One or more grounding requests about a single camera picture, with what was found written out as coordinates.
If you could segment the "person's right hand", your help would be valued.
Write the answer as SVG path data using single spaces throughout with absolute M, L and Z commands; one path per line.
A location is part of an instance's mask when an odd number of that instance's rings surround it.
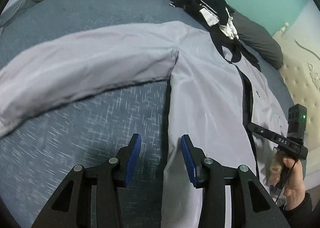
M 305 198 L 305 185 L 303 181 L 303 167 L 300 160 L 295 161 L 283 152 L 276 152 L 270 166 L 268 185 L 276 185 L 280 180 L 284 167 L 291 170 L 286 183 L 284 197 L 286 198 L 285 210 L 291 211 L 298 207 Z

